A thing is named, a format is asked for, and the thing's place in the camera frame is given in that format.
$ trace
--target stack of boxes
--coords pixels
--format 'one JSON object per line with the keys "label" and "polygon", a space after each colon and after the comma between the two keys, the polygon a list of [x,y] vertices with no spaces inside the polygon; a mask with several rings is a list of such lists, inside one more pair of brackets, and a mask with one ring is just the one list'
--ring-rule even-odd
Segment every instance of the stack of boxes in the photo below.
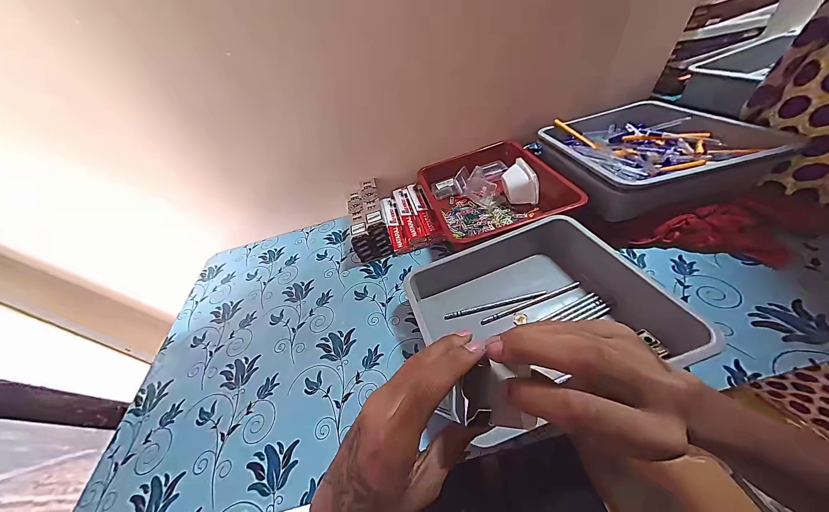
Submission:
{"label": "stack of boxes", "polygon": [[364,181],[348,199],[352,249],[361,262],[427,247],[444,239],[417,185],[396,189],[379,199],[376,180]]}
{"label": "stack of boxes", "polygon": [[392,242],[380,209],[376,179],[361,183],[361,189],[348,196],[352,217],[352,250],[363,263],[392,256]]}

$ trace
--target hand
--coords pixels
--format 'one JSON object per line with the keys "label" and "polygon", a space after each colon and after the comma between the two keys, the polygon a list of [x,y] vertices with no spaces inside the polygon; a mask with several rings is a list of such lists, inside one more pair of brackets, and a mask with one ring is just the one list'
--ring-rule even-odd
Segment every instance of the hand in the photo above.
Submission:
{"label": "hand", "polygon": [[510,379],[507,395],[587,446],[644,460],[683,455],[686,419],[701,382],[661,361],[632,329],[610,320],[542,321],[487,341],[499,363],[572,375],[563,386]]}
{"label": "hand", "polygon": [[485,352],[485,342],[472,341],[470,333],[450,334],[408,359],[364,402],[310,510],[413,512],[430,505],[480,432],[449,425],[419,453],[420,433],[443,397]]}

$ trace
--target metal rod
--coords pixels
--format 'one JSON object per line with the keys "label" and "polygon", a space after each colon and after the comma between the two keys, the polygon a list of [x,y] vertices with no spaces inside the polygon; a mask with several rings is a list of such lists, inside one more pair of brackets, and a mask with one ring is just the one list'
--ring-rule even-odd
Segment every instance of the metal rod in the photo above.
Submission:
{"label": "metal rod", "polygon": [[601,304],[598,307],[586,312],[585,314],[582,314],[578,318],[574,318],[573,321],[594,320],[607,314],[607,311],[610,311],[610,306],[608,306],[607,304]]}
{"label": "metal rod", "polygon": [[558,320],[561,316],[563,316],[565,314],[568,314],[572,311],[575,311],[576,308],[580,308],[580,307],[584,306],[585,304],[587,304],[589,301],[594,300],[594,297],[596,297],[596,295],[594,295],[593,293],[587,293],[585,296],[580,297],[579,300],[572,301],[567,307],[560,308],[559,310],[555,311],[553,314],[548,314],[547,316],[545,316],[544,318],[539,319],[538,321]]}
{"label": "metal rod", "polygon": [[575,290],[576,288],[579,287],[579,285],[580,285],[579,282],[576,281],[575,283],[571,283],[571,284],[563,286],[559,290],[553,290],[550,293],[546,293],[545,295],[542,295],[542,296],[538,297],[537,299],[532,299],[528,302],[525,302],[524,304],[519,304],[517,306],[513,306],[512,308],[509,308],[508,310],[500,311],[499,313],[492,314],[492,315],[488,316],[487,318],[484,318],[483,320],[481,320],[481,325],[486,325],[486,324],[490,323],[491,321],[500,320],[501,318],[503,318],[505,316],[509,316],[510,314],[513,314],[514,312],[519,312],[519,311],[521,311],[525,308],[530,308],[530,307],[534,306],[534,304],[540,304],[541,302],[548,301],[548,300],[552,299],[553,297],[557,297],[558,295],[562,295],[566,292],[570,292],[572,290]]}
{"label": "metal rod", "polygon": [[488,311],[496,308],[502,308],[503,306],[510,306],[512,304],[517,304],[519,302],[530,301],[531,299],[537,299],[538,297],[547,293],[546,290],[541,290],[539,292],[528,293],[526,295],[519,295],[518,297],[512,297],[511,299],[503,299],[497,302],[490,302],[489,304],[482,304],[480,306],[475,306],[473,308],[465,308],[463,310],[447,312],[443,318],[445,320],[452,320],[454,318],[458,318],[460,316],[466,316],[467,314],[475,314],[476,312],[481,311]]}
{"label": "metal rod", "polygon": [[587,312],[593,310],[594,308],[600,306],[601,304],[603,304],[603,300],[600,297],[595,296],[594,301],[582,306],[581,308],[579,308],[575,311],[570,312],[568,315],[561,317],[559,320],[560,321],[575,320],[575,319],[581,317],[582,315],[584,315],[585,313],[587,313]]}

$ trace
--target red plastic tray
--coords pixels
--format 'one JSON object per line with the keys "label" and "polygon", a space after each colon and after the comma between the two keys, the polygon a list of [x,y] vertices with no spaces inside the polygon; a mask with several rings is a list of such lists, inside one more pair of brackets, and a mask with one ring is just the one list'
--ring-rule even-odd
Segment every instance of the red plastic tray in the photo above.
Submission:
{"label": "red plastic tray", "polygon": [[[443,210],[451,207],[449,200],[448,198],[445,200],[437,200],[433,197],[430,186],[437,181],[453,178],[455,173],[459,169],[462,169],[463,166],[471,170],[475,166],[488,164],[494,160],[502,160],[503,163],[511,166],[515,163],[515,158],[518,157],[522,157],[534,169],[534,173],[537,174],[540,191],[540,201],[537,207],[540,211],[535,213],[531,219],[522,219],[503,228],[497,228],[473,237],[455,238],[443,217]],[[569,210],[575,210],[588,202],[588,195],[574,185],[572,181],[567,180],[555,170],[547,167],[547,164],[541,161],[540,158],[535,157],[534,153],[525,150],[521,144],[512,140],[497,142],[491,146],[482,147],[470,153],[431,164],[418,171],[417,180],[423,188],[424,195],[427,196],[427,201],[436,214],[437,220],[440,222],[440,228],[443,230],[443,234],[453,244],[456,250],[464,249],[477,242],[505,233],[510,229],[534,222],[537,219],[543,219],[548,215],[557,215]]]}

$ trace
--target table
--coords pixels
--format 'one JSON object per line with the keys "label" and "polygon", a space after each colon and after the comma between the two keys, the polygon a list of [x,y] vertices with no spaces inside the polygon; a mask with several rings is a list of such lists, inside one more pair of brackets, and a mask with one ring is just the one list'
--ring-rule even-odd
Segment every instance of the table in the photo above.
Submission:
{"label": "table", "polygon": [[[336,219],[208,261],[78,512],[310,502],[364,400],[423,347],[401,282],[444,255],[349,269],[348,234]],[[727,349],[691,368],[724,388],[829,360],[829,238],[789,245],[797,260],[782,271],[728,254],[621,253],[724,331]]]}

